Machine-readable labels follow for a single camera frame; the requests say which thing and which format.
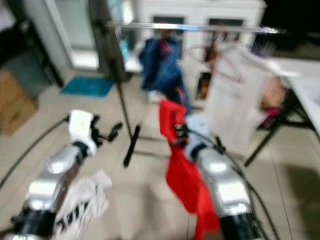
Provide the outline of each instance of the blue mat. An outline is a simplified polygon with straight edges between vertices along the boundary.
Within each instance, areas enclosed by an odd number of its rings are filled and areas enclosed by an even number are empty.
[[[105,97],[114,82],[105,77],[75,76],[62,90],[62,94]]]

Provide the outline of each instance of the table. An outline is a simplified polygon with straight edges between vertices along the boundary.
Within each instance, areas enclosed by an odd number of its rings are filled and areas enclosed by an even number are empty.
[[[288,78],[288,83],[291,89],[287,91],[283,111],[275,118],[267,136],[244,163],[245,167],[248,167],[254,161],[259,152],[282,126],[312,129],[320,139],[320,80],[291,77]],[[288,118],[292,113],[298,114],[303,121],[290,121]]]

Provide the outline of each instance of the white garment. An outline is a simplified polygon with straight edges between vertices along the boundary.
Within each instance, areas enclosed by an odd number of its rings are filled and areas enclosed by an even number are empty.
[[[271,70],[263,61],[256,62],[237,45],[230,45],[222,54],[232,62],[242,76],[241,83],[214,73],[204,115],[211,132],[220,137],[227,150],[247,154],[252,134],[266,114],[261,112],[260,102]],[[215,69],[230,76],[236,71],[224,57],[217,60]]]
[[[111,185],[102,170],[72,185],[55,218],[55,239],[75,239],[91,218],[100,217],[109,206],[106,191]]]

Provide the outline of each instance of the cardboard box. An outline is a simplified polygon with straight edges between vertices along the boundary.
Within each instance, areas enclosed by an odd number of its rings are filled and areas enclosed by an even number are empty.
[[[37,107],[10,72],[0,74],[0,130],[11,136],[35,114]]]

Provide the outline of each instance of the black cable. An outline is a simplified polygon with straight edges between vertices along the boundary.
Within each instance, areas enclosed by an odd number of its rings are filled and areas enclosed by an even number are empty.
[[[13,171],[17,168],[17,166],[22,162],[22,160],[26,157],[26,155],[45,137],[47,136],[52,130],[57,128],[59,125],[61,125],[63,122],[67,122],[69,117],[65,117],[64,119],[61,119],[56,124],[54,124],[52,127],[50,127],[45,133],[43,133],[40,137],[38,137],[29,147],[27,150],[24,151],[24,153],[18,158],[18,160],[11,166],[9,171],[5,174],[3,179],[0,182],[0,191],[7,182],[10,175],[13,173]]]
[[[193,131],[191,129],[189,129],[189,132],[203,138],[204,140],[208,141],[209,143],[212,144],[212,147],[215,148],[216,145],[212,142],[212,140],[206,136],[203,136],[202,134],[196,132],[196,131]],[[264,231],[262,225],[261,225],[261,222],[259,221],[259,218],[258,218],[258,215],[256,213],[256,208],[255,208],[255,204],[254,204],[254,201],[253,201],[253,197],[252,197],[252,193],[256,196],[256,198],[258,199],[258,202],[259,204],[261,205],[262,207],[262,210],[264,212],[264,214],[266,215],[266,218],[269,222],[269,225],[271,227],[271,230],[275,236],[275,239],[276,240],[280,240],[280,237],[279,237],[279,234],[277,232],[277,229],[270,217],[270,214],[266,208],[266,205],[265,203],[263,202],[262,198],[260,197],[260,195],[258,194],[258,192],[256,191],[256,189],[252,186],[252,184],[247,180],[243,170],[241,169],[241,167],[239,166],[239,164],[227,153],[224,151],[224,154],[230,159],[230,161],[232,162],[233,164],[233,169],[235,170],[235,172],[244,180],[248,190],[249,190],[249,200],[251,202],[251,205],[252,205],[252,215],[254,216],[255,218],[255,223],[256,223],[256,227],[258,228],[258,230],[260,231],[260,233],[262,234],[262,236],[264,237],[264,239],[266,240],[269,240],[269,237],[267,236],[266,232]]]

